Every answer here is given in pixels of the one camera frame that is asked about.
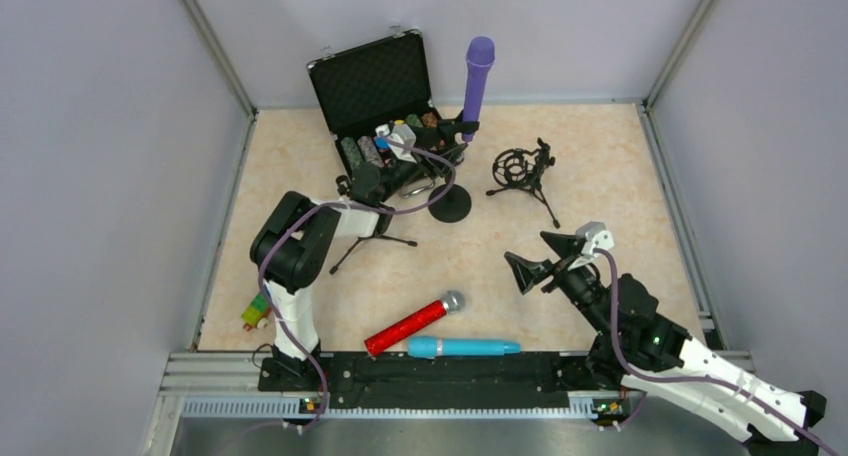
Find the black round base mic stand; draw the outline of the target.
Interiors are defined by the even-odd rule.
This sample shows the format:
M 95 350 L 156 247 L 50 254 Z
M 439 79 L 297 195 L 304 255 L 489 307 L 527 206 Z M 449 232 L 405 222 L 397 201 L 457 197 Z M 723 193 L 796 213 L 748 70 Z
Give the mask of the black round base mic stand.
M 474 135 L 479 129 L 479 122 L 468 125 L 462 121 L 462 118 L 461 110 L 453 118 L 441 119 L 440 126 L 433 129 L 437 135 L 436 143 L 432 145 L 434 153 L 445 146 L 450 147 L 454 144 L 466 143 L 468 147 L 469 140 L 466 139 L 465 134 L 469 132 Z M 457 182 L 457 169 L 460 164 L 448 166 L 448 175 L 443 178 L 444 183 L 435 187 L 428 196 L 428 211 L 439 222 L 458 223 L 471 212 L 471 195 Z

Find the purple microphone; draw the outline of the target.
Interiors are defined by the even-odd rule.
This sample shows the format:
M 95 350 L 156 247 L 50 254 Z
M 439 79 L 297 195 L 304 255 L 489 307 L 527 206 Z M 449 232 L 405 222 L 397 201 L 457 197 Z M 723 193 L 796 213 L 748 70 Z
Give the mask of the purple microphone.
M 479 121 L 488 74 L 495 62 L 495 44 L 487 36 L 474 37 L 466 51 L 466 87 L 462 110 L 465 124 Z

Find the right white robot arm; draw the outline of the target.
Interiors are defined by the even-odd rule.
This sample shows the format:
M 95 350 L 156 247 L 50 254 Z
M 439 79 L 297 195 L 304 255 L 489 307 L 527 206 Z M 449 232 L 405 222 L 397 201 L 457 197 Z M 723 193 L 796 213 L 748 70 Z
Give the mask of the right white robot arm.
M 826 398 L 791 392 L 731 363 L 662 315 L 659 301 L 619 270 L 612 233 L 590 221 L 574 234 L 540 234 L 554 261 L 505 252 L 522 293 L 562 292 L 595 330 L 586 366 L 601 386 L 659 397 L 723 430 L 752 455 L 834 454 L 811 431 Z

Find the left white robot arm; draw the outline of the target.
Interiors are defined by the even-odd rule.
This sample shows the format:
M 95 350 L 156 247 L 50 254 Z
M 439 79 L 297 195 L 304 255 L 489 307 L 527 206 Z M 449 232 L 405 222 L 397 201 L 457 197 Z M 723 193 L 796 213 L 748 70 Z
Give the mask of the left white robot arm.
M 257 265 L 259 294 L 268 303 L 275 326 L 271 360 L 281 370 L 299 378 L 321 373 L 312 299 L 334 241 L 383 236 L 394 216 L 425 207 L 396 209 L 344 197 L 323 201 L 297 191 L 282 196 L 249 252 Z

